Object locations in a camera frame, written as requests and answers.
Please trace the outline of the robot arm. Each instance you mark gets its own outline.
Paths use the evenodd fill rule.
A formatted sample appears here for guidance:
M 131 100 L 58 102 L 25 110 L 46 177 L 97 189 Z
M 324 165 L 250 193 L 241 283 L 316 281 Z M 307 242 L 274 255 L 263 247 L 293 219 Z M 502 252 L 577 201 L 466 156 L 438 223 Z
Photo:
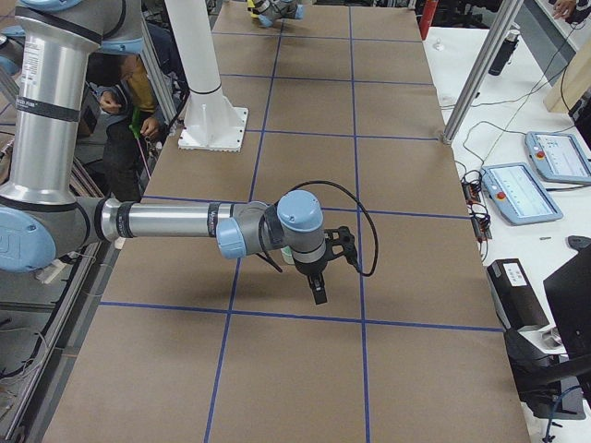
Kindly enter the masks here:
M 305 15 L 305 6 L 299 1 L 247 1 L 247 10 L 263 28 L 271 27 L 280 19 L 302 19 Z
M 69 188 L 91 53 L 138 53 L 137 1 L 20 1 L 25 33 L 17 124 L 8 181 L 1 187 L 1 267 L 30 272 L 85 245 L 118 238 L 211 237 L 229 259 L 289 247 L 317 304 L 328 240 L 318 199 L 292 190 L 272 205 L 188 206 L 74 196 Z

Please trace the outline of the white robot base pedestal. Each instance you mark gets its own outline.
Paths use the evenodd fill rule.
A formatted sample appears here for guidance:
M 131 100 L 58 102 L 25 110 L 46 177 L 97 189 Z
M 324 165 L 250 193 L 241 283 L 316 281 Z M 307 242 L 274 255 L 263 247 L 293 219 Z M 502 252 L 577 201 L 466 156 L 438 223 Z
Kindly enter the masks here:
M 240 151 L 248 109 L 234 107 L 223 93 L 206 3 L 171 0 L 165 4 L 189 89 L 178 146 Z

